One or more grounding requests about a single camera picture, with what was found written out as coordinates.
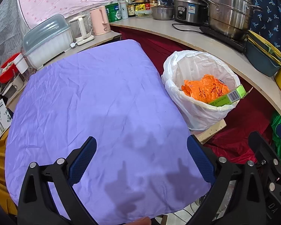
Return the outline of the person left hand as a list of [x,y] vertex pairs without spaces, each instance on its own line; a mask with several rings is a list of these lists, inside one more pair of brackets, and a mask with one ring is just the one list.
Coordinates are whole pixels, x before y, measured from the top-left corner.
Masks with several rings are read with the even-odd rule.
[[149,217],[142,217],[133,222],[126,223],[125,225],[151,225],[151,219]]

